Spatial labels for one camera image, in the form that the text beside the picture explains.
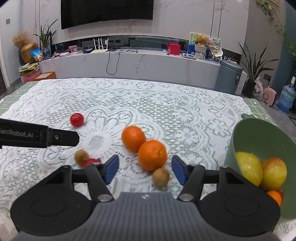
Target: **pink box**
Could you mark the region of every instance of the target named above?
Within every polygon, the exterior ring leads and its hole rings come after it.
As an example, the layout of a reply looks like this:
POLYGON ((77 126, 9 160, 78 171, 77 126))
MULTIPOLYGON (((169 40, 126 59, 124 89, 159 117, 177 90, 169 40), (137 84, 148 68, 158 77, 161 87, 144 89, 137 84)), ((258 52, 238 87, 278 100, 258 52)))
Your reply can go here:
POLYGON ((69 51, 72 52, 77 52, 77 45, 72 45, 68 47, 69 51))
POLYGON ((24 77, 23 82, 24 83, 30 82, 30 81, 34 80, 35 78, 37 78, 39 75, 41 75, 41 71, 37 70, 33 74, 30 74, 30 75, 27 75, 26 77, 24 77))

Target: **water bottle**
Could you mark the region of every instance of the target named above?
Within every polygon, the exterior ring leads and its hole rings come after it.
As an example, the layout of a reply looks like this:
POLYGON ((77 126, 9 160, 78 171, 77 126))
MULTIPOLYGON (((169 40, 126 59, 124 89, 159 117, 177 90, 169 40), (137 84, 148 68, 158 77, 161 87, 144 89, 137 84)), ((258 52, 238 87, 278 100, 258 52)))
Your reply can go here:
POLYGON ((281 95, 276 104, 278 108, 285 113, 289 112, 289 109, 292 107, 293 101, 296 97, 294 84, 295 84, 295 77, 293 76, 291 83, 283 87, 283 90, 281 91, 281 95))

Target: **orange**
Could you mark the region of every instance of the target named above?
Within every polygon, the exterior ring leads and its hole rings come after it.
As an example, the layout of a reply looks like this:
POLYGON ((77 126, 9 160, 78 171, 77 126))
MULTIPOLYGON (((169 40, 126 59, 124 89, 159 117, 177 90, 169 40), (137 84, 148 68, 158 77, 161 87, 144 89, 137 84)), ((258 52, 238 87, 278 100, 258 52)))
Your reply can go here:
POLYGON ((267 194, 271 196, 279 206, 281 206, 281 195, 277 191, 269 191, 267 194))
POLYGON ((165 146, 157 140, 144 142, 138 152, 139 165, 146 171, 163 167, 167 158, 165 146))
POLYGON ((121 140, 129 151, 138 152, 146 141, 145 133, 137 126, 128 126, 121 133, 121 140))

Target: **table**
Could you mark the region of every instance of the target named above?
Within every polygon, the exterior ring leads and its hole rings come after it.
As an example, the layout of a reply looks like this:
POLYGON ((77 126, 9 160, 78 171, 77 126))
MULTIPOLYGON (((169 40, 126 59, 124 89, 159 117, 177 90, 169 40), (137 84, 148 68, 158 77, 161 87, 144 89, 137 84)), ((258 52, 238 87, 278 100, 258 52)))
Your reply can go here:
MULTIPOLYGON (((176 197, 181 185, 171 171, 172 155, 180 156, 187 164, 199 163, 207 169, 217 169, 224 163, 240 115, 251 114, 250 108, 238 96, 151 81, 57 79, 40 81, 26 91, 2 118, 75 130, 80 135, 80 143, 77 147, 47 149, 3 147, 0 152, 2 241, 16 233, 9 217, 13 201, 61 165, 78 168, 73 158, 76 150, 83 148, 91 157, 101 158, 103 163, 111 155, 119 155, 120 169, 108 186, 115 198, 121 191, 170 191, 176 197), (70 115, 75 112, 82 113, 86 119, 85 125, 77 129, 69 122, 70 115), (138 166, 136 154, 123 147, 120 135, 129 125, 142 128, 147 139, 157 139, 165 144, 166 168, 171 176, 166 188, 157 189, 151 175, 138 166)), ((75 185, 75 190, 89 196, 84 184, 75 185)), ((205 185, 202 197, 214 190, 215 185, 205 185)))

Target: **kiwi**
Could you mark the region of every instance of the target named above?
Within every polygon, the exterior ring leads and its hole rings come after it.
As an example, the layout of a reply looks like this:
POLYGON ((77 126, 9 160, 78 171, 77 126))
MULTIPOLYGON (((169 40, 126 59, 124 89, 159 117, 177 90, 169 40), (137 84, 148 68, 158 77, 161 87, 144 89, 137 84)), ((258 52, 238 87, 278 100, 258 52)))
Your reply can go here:
POLYGON ((170 180, 170 173, 165 168, 158 168, 152 175, 152 181, 158 188, 165 187, 170 180))
POLYGON ((75 152, 74 159, 77 164, 83 166, 84 162, 89 159, 89 154, 85 150, 80 149, 75 152))

